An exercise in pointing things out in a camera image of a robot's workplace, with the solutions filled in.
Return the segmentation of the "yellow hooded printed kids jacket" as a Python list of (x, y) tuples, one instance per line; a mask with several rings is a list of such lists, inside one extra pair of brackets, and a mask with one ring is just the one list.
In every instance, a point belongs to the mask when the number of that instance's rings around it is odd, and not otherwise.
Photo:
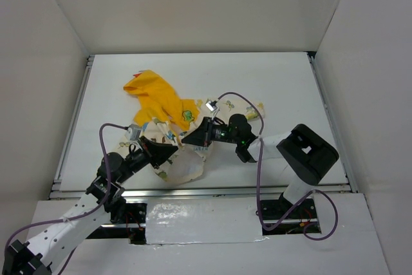
[(133, 119), (133, 123), (142, 128), (140, 135), (153, 142), (178, 147), (168, 162), (159, 168), (150, 167), (150, 170), (164, 182), (174, 185), (201, 177), (213, 146), (183, 144), (182, 139), (200, 126), (203, 117), (212, 116), (206, 103), (215, 99), (183, 99), (166, 80), (151, 70), (135, 74), (124, 85), (124, 91), (140, 103)]

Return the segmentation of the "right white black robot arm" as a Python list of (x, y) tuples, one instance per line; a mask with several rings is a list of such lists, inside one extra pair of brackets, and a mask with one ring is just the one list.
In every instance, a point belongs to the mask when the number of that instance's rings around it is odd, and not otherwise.
[(200, 147), (212, 142), (234, 144), (236, 155), (244, 163), (286, 160), (296, 174), (279, 198), (279, 209), (287, 218), (294, 218), (302, 211), (300, 198), (317, 187), (339, 159), (337, 150), (305, 124), (298, 124), (284, 135), (265, 137), (261, 143), (242, 114), (233, 114), (227, 124), (205, 117), (182, 142)]

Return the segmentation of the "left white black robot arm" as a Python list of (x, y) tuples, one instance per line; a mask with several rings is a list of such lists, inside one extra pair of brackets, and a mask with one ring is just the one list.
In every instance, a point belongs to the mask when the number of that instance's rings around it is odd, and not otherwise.
[(125, 218), (123, 183), (145, 166), (160, 167), (177, 150), (142, 137), (128, 147), (126, 156), (104, 153), (96, 178), (69, 210), (56, 220), (35, 223), (44, 229), (29, 240), (6, 246), (2, 274), (53, 274), (102, 224)]

